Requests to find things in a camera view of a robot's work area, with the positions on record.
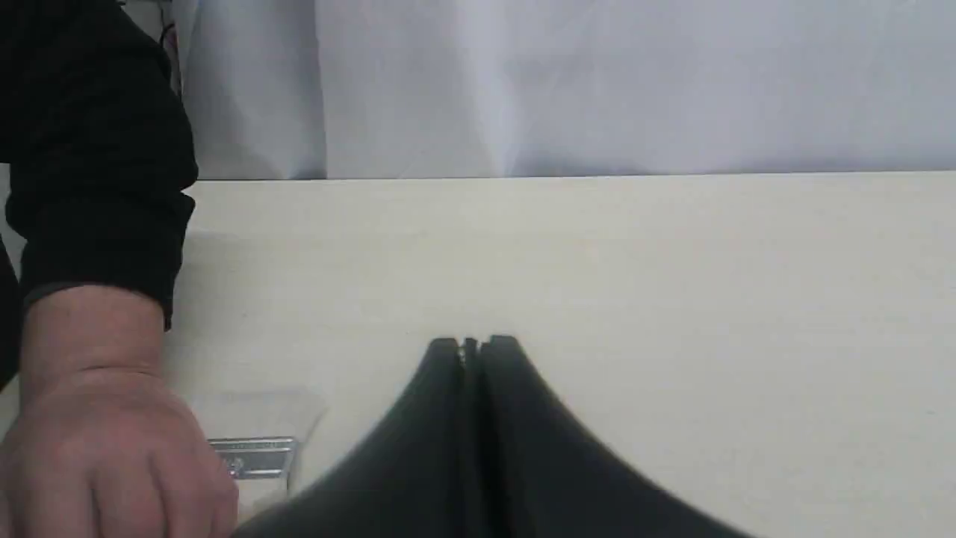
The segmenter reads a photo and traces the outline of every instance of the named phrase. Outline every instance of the white table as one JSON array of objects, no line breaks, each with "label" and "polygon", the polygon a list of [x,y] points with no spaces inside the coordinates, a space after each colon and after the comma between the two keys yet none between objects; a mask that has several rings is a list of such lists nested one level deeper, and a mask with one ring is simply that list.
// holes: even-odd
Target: white table
[{"label": "white table", "polygon": [[319,391],[298,487],[431,338],[509,333],[614,451],[746,530],[956,527],[956,174],[191,193],[170,379]]}]

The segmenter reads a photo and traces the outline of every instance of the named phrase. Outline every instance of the white fabric backdrop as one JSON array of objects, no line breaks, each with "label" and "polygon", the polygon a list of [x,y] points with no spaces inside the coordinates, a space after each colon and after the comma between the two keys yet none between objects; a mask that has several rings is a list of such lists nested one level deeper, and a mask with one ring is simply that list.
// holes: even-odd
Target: white fabric backdrop
[{"label": "white fabric backdrop", "polygon": [[956,168],[952,0],[174,0],[207,178]]}]

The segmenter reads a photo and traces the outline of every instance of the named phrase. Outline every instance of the metal clip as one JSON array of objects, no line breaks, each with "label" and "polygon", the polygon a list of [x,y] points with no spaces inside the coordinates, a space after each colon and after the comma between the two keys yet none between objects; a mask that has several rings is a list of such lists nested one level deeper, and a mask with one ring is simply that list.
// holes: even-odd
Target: metal clip
[{"label": "metal clip", "polygon": [[280,479],[289,476],[295,458],[294,437],[210,439],[236,480]]}]

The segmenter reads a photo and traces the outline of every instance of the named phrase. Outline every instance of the black object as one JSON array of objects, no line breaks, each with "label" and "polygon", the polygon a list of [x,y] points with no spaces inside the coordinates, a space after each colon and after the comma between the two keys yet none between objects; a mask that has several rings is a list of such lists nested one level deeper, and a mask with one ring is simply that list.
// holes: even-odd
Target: black object
[{"label": "black object", "polygon": [[517,341],[432,343],[329,477],[233,538],[744,538],[618,460]]}]

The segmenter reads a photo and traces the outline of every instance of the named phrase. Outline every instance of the black sleeve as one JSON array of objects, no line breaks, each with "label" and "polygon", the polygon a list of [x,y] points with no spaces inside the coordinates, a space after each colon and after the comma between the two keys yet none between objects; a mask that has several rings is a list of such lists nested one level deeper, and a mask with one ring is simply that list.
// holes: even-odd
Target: black sleeve
[{"label": "black sleeve", "polygon": [[115,285],[169,321],[197,169],[168,80],[162,48],[115,0],[0,0],[0,161],[25,295]]}]

